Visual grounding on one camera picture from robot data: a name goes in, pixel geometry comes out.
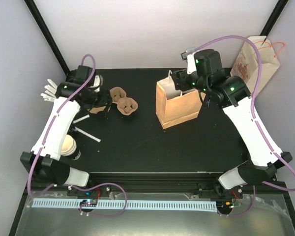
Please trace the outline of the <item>brown paper bag white handles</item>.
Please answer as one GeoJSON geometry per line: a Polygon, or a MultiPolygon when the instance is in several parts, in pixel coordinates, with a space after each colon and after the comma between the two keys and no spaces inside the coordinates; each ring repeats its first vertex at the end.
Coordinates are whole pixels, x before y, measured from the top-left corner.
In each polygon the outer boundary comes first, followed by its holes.
{"type": "Polygon", "coordinates": [[[175,90],[172,71],[156,83],[156,115],[163,129],[181,124],[198,117],[205,99],[204,93],[196,89],[175,90]]]}

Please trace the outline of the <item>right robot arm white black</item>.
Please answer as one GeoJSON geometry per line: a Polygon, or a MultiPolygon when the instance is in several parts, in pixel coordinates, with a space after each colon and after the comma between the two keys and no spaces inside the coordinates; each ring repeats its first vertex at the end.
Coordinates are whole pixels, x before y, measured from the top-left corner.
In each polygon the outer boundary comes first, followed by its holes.
{"type": "Polygon", "coordinates": [[[232,121],[248,150],[247,161],[219,177],[213,187],[217,197],[227,197],[236,186],[269,180],[292,161],[292,155],[283,152],[269,133],[261,130],[264,124],[250,106],[250,90],[239,76],[227,76],[218,51],[185,52],[181,57],[187,68],[172,73],[175,89],[205,93],[232,121]]]}

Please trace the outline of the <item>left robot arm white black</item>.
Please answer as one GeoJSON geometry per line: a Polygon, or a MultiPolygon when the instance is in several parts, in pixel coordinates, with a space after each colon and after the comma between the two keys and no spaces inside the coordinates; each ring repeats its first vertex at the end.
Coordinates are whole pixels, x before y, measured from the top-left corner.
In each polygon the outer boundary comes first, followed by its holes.
{"type": "Polygon", "coordinates": [[[23,152],[20,161],[33,177],[52,184],[76,185],[84,196],[91,196],[96,189],[89,173],[70,167],[61,157],[76,160],[81,156],[75,140],[69,135],[73,119],[80,110],[105,107],[112,103],[110,92],[101,89],[103,79],[95,69],[79,65],[68,75],[68,80],[56,85],[52,80],[41,94],[45,101],[53,103],[52,112],[38,141],[30,152],[23,152]]]}

